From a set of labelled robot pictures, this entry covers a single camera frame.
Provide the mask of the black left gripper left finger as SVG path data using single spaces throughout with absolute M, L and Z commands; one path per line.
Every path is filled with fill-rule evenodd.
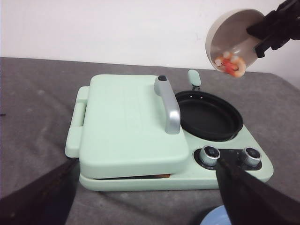
M 79 181 L 79 160 L 69 159 L 0 200 L 2 225 L 64 225 Z

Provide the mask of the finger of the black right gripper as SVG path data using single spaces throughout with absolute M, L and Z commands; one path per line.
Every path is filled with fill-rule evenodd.
M 265 39 L 275 32 L 277 24 L 277 12 L 275 10 L 269 12 L 259 22 L 249 26 L 247 33 L 258 39 Z

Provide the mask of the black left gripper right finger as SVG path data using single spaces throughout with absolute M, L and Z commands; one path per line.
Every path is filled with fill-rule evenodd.
M 225 159 L 216 164 L 219 191 L 233 225 L 298 225 L 300 203 Z

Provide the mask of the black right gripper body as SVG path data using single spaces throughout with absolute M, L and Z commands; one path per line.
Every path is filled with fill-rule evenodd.
M 300 39 L 300 2 L 298 0 L 286 0 L 277 10 L 277 24 L 275 32 L 254 47 L 258 58 L 265 56 L 265 51 L 271 48 L 277 50 L 289 40 Z

